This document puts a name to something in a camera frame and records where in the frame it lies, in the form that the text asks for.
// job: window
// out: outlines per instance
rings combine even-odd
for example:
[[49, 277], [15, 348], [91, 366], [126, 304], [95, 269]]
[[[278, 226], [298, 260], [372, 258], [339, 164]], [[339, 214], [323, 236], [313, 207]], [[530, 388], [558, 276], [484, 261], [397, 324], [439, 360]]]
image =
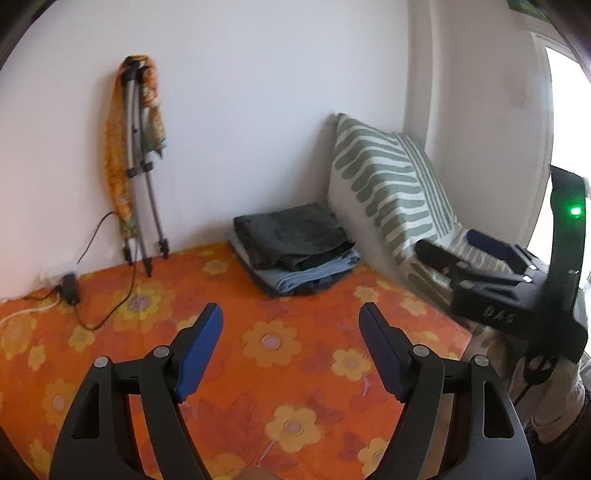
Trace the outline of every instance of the window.
[[[591, 179], [591, 83], [579, 64], [563, 46], [534, 36], [547, 74], [549, 111], [553, 124], [547, 155], [550, 163]], [[540, 215], [528, 250], [549, 264], [552, 253], [553, 217], [550, 208], [551, 182], [545, 190]], [[591, 202], [587, 199], [587, 237], [581, 287], [586, 292], [587, 314], [591, 314]], [[591, 352], [591, 340], [586, 351]]]

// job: mattress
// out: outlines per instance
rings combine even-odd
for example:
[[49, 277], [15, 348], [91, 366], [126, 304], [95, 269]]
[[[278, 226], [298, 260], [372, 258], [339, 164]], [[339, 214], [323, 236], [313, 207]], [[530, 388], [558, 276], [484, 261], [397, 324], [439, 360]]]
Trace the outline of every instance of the mattress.
[[[100, 322], [125, 297], [130, 279], [126, 265], [82, 277], [83, 321]], [[467, 331], [366, 264], [327, 292], [271, 300], [230, 246], [216, 244], [155, 259], [153, 278], [138, 271], [132, 297], [95, 333], [78, 326], [65, 304], [0, 326], [0, 425], [46, 478], [93, 360], [143, 357], [217, 302], [222, 337], [199, 389], [180, 407], [212, 478], [261, 469], [289, 479], [363, 479], [402, 410], [384, 390], [359, 333], [359, 308], [368, 301], [413, 343], [462, 356]], [[0, 306], [0, 318], [30, 306]], [[161, 478], [139, 397], [131, 397], [131, 406], [145, 473]]]

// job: folded towel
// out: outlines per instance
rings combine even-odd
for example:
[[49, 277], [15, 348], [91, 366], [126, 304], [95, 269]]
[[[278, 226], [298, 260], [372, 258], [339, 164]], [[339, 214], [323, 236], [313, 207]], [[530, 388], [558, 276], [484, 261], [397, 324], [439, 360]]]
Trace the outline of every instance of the folded towel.
[[273, 290], [269, 285], [263, 282], [261, 278], [254, 273], [253, 269], [246, 265], [240, 257], [238, 257], [238, 261], [242, 264], [244, 270], [246, 270], [246, 273], [248, 273], [248, 276], [251, 278], [252, 282], [257, 287], [259, 287], [268, 297], [272, 299], [278, 299], [281, 297], [315, 295], [317, 293], [330, 289], [333, 285], [340, 282], [353, 271], [347, 270], [342, 273], [329, 275], [328, 277], [321, 278], [319, 280], [308, 281], [306, 283], [303, 283], [302, 285], [297, 286], [293, 290], [286, 291], [285, 293], [279, 293], [277, 290]]
[[336, 218], [318, 203], [237, 217], [234, 230], [257, 270], [308, 270], [355, 246]]
[[289, 272], [279, 268], [258, 270], [252, 267], [250, 257], [234, 230], [230, 231], [229, 239], [232, 248], [247, 269], [276, 291], [278, 295], [288, 294], [305, 283], [347, 272], [357, 265], [361, 259], [357, 249], [351, 248], [345, 255], [341, 255], [319, 267], [309, 268], [304, 271]]

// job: blue clamp pad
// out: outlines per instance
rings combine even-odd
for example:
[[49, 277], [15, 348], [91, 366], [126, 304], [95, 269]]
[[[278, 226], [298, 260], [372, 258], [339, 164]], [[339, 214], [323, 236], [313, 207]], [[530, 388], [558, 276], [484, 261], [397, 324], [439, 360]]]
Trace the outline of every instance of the blue clamp pad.
[[178, 403], [197, 391], [222, 329], [222, 309], [218, 304], [210, 303], [195, 324], [181, 330], [172, 342], [173, 360], [179, 361], [178, 383], [174, 390]]
[[412, 343], [402, 330], [388, 324], [374, 303], [361, 307], [359, 329], [384, 388], [406, 403], [417, 383], [411, 370]]
[[469, 230], [466, 234], [466, 241], [470, 246], [482, 250], [499, 260], [509, 258], [511, 254], [511, 246], [509, 244], [501, 242], [478, 230]]

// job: light blue towel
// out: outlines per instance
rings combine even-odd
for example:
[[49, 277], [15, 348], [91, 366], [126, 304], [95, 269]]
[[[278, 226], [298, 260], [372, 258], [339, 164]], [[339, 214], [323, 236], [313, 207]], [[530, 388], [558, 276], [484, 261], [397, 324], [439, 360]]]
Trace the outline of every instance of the light blue towel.
[[278, 294], [285, 294], [309, 281], [319, 280], [328, 277], [329, 275], [335, 275], [337, 273], [351, 270], [361, 260], [361, 255], [359, 255], [357, 249], [352, 248], [345, 255], [337, 257], [319, 267], [309, 268], [308, 270], [296, 272], [289, 272], [279, 268], [272, 268], [271, 270], [255, 270], [252, 268], [248, 254], [238, 239], [234, 229], [230, 231], [229, 239], [232, 248], [236, 251], [240, 259], [250, 268], [251, 272]]

